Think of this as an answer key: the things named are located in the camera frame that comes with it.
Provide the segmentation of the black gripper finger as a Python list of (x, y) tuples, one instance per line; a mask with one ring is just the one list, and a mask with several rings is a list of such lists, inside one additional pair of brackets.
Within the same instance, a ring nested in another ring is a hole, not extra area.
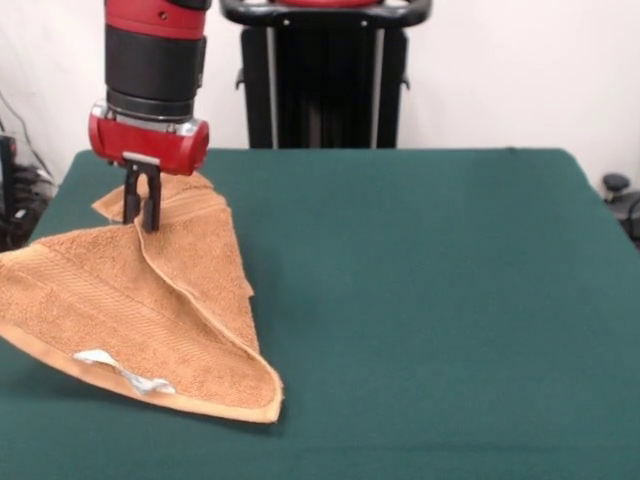
[(140, 213), (141, 197), (138, 193), (140, 171), (137, 164), (126, 164), (124, 182), (123, 223), (131, 224)]
[(144, 203), (143, 228), (146, 232), (156, 232), (160, 226), (161, 173), (158, 168), (145, 171), (148, 196)]

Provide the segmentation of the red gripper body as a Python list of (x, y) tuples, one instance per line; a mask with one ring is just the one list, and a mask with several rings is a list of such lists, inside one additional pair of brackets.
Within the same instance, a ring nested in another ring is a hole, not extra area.
[(142, 162), (170, 175), (192, 175), (203, 164), (209, 145), (209, 125), (197, 119), (175, 124), (169, 131), (168, 124), (108, 118), (106, 108), (92, 108), (88, 129), (98, 157), (121, 165)]

